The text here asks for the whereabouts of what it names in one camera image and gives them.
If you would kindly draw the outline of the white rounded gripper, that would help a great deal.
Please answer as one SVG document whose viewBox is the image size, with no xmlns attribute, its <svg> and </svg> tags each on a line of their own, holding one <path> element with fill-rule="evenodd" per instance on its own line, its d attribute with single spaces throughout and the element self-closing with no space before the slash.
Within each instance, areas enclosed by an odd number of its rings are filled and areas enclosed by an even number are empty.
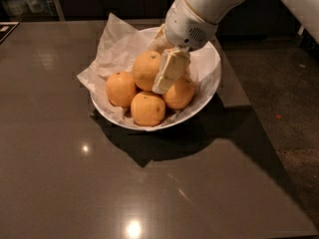
<svg viewBox="0 0 319 239">
<path fill-rule="evenodd" d="M 153 92 L 165 94 L 186 72 L 190 64 L 191 50 L 201 49 L 214 36 L 217 26 L 201 19 L 188 6 L 186 0 L 174 0 L 148 46 L 149 51 L 161 54 L 159 72 L 156 76 Z"/>
</svg>

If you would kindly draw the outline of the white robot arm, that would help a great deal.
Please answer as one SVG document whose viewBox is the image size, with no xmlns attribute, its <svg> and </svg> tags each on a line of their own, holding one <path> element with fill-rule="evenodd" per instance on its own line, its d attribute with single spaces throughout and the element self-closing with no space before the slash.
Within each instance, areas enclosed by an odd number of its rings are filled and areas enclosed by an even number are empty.
<svg viewBox="0 0 319 239">
<path fill-rule="evenodd" d="M 164 94 L 181 77 L 190 63 L 189 53 L 203 48 L 215 35 L 222 19 L 243 3 L 256 5 L 250 16 L 268 17 L 272 0 L 174 0 L 149 45 L 162 53 L 153 91 Z M 280 0 L 310 36 L 319 42 L 319 0 Z"/>
</svg>

